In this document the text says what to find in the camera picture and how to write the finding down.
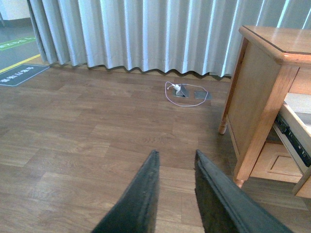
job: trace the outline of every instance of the black floor sign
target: black floor sign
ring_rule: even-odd
[[[0,74],[1,86],[17,86],[36,76],[49,66],[22,64]]]

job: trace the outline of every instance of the wooden cabinet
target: wooden cabinet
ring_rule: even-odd
[[[311,30],[242,26],[239,31],[240,53],[219,127],[221,134],[229,127],[238,160],[234,181],[239,187],[249,176],[294,182],[296,195],[311,198],[311,168],[300,167],[284,139],[266,142],[287,94],[311,95]],[[311,154],[311,134],[298,134]]]

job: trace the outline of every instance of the wooden floor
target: wooden floor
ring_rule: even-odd
[[[166,81],[204,86],[213,99],[177,107],[165,98]],[[70,67],[52,67],[18,87],[0,86],[0,232],[89,232],[152,149],[161,159],[156,232],[204,232],[194,155],[200,149],[231,176],[230,136],[217,133],[228,89],[228,82],[207,77]],[[293,231],[310,232],[311,202],[293,196],[292,188],[263,179],[243,186]]]

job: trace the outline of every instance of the white cable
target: white cable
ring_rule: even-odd
[[[173,101],[171,101],[170,100],[170,98],[167,96],[167,90],[171,87],[171,86],[173,86],[173,87],[175,87],[175,85],[188,85],[188,86],[194,86],[194,87],[199,87],[199,88],[202,88],[203,90],[205,90],[205,88],[204,87],[201,87],[201,86],[195,86],[195,85],[191,85],[191,84],[173,84],[173,83],[171,83],[171,82],[166,82],[165,83],[165,96],[166,96],[166,98],[169,100],[169,102],[171,102],[171,103],[173,103],[173,104],[175,104],[175,105],[177,105],[177,106],[179,106],[179,107],[195,107],[195,106],[198,106],[198,105],[200,105],[200,104],[202,104],[202,103],[204,103],[205,101],[206,101],[206,99],[207,99],[207,95],[208,95],[208,91],[206,91],[206,96],[205,96],[205,98],[204,98],[204,100],[201,102],[201,103],[198,103],[198,104],[196,104],[196,105],[179,105],[179,104],[177,104],[177,103],[175,103],[175,102],[173,102]]]

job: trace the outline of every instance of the curtain fold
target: curtain fold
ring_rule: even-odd
[[[310,0],[28,0],[50,64],[232,75],[241,25],[311,28]]]

